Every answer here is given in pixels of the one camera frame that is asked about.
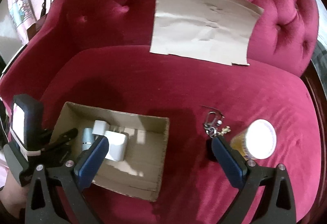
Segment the small white plug charger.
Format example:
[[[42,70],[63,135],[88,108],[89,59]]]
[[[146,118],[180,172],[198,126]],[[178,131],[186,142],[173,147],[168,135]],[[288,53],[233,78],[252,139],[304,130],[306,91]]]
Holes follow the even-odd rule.
[[[103,120],[96,120],[93,125],[93,135],[104,136],[110,130],[110,124]]]

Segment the large white power adapter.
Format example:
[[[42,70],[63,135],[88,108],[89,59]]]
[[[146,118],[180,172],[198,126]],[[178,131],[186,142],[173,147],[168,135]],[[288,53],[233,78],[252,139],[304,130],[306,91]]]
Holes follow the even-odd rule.
[[[123,161],[125,157],[128,136],[107,130],[104,135],[109,142],[109,150],[105,156],[111,161]]]

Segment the cotton swab tub white lid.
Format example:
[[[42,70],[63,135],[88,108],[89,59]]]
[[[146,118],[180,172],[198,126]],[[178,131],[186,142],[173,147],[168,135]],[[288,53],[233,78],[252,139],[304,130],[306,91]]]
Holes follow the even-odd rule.
[[[274,153],[276,145],[275,129],[264,119],[255,120],[230,141],[231,148],[237,150],[247,160],[269,158]]]

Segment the phone mounted on left gripper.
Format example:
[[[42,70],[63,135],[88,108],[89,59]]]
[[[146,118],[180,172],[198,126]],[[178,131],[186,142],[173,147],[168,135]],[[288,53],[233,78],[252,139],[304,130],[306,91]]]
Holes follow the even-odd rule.
[[[13,97],[10,131],[25,157],[41,154],[43,109],[43,104],[28,94]]]

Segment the metal carabiner keyring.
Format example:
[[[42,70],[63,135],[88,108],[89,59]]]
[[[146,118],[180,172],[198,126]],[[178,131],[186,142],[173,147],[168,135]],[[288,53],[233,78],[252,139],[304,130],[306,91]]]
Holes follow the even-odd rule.
[[[208,109],[203,128],[210,138],[225,136],[231,132],[229,126],[223,126],[225,116],[219,109],[207,105],[201,105],[201,107]]]

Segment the red velvet tufted sofa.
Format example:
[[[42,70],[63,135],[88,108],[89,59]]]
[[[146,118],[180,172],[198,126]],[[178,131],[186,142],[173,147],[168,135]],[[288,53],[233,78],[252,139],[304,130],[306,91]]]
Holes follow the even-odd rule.
[[[169,118],[159,198],[92,186],[86,198],[104,223],[216,223],[237,191],[207,157],[206,113],[221,110],[232,134],[266,119],[277,148],[261,164],[286,166],[297,220],[307,223],[320,194],[321,141],[301,75],[317,40],[317,3],[248,1],[264,12],[244,67],[150,53],[155,0],[53,0],[44,26],[2,78],[3,102],[10,107],[21,93],[42,101],[47,128],[67,101]]]

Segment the small brown cardboard box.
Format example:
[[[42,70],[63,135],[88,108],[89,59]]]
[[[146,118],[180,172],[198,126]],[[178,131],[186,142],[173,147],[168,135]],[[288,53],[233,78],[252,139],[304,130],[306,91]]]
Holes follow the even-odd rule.
[[[29,40],[31,40],[40,31],[45,23],[46,17],[47,15],[42,16],[27,29],[27,36]]]

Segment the grey patterned blanket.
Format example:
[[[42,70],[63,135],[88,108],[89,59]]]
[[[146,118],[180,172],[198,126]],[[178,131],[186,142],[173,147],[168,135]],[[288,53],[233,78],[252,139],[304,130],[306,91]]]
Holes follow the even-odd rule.
[[[326,77],[327,77],[326,55],[327,55],[326,47],[320,41],[316,41],[314,52],[311,57],[311,61],[313,62],[313,65],[323,84],[326,84]]]

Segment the hello kitty poster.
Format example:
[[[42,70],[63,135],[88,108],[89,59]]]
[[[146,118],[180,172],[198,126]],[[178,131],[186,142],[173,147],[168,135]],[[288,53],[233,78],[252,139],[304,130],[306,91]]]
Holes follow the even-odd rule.
[[[8,10],[11,15],[18,37],[23,45],[27,44],[28,28],[36,22],[33,7],[30,0],[7,0]]]

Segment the crumpled brown paper sheet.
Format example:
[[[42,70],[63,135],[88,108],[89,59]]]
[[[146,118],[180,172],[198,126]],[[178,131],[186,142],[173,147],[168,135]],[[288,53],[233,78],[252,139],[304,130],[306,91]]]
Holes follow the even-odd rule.
[[[249,39],[263,12],[247,0],[156,0],[150,52],[248,65]]]

